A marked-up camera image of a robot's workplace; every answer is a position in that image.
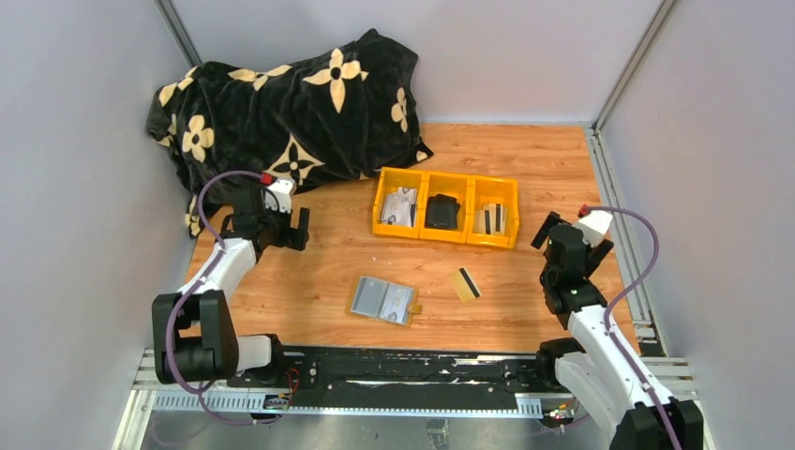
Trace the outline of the gold card black stripe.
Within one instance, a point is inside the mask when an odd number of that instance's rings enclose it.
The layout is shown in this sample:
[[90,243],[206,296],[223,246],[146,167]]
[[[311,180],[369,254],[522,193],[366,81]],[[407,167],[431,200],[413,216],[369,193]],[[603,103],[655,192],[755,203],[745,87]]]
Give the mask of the gold card black stripe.
[[481,290],[466,267],[459,267],[453,271],[450,278],[454,291],[461,302],[468,303],[482,296]]

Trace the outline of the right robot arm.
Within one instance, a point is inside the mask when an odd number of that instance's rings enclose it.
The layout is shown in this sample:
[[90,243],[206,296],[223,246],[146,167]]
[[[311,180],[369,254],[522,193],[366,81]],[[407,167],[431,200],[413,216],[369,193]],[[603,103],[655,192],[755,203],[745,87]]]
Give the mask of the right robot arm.
[[618,208],[584,205],[569,222],[549,212],[532,240],[545,264],[539,282],[550,313],[569,337],[543,342],[535,378],[574,395],[612,449],[701,449],[704,419],[696,402],[677,398],[645,365],[591,276],[613,248],[608,229]]

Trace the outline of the yellow leather card holder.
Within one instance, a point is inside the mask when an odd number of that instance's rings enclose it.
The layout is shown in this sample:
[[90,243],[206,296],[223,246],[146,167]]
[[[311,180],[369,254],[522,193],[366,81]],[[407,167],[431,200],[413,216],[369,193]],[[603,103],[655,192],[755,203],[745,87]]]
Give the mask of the yellow leather card holder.
[[368,276],[355,281],[345,308],[353,316],[403,327],[409,327],[422,310],[416,288]]

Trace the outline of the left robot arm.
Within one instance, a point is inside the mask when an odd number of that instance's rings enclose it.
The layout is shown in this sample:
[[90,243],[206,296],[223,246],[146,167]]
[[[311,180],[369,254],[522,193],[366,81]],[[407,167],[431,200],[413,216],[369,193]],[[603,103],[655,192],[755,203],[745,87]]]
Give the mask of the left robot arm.
[[285,178],[235,192],[221,240],[200,272],[180,291],[155,298],[155,372],[161,383],[229,380],[241,372],[265,387],[285,380],[288,365],[278,337],[238,335],[229,303],[267,248],[305,249],[309,211],[301,208],[292,227],[294,192],[294,182]]

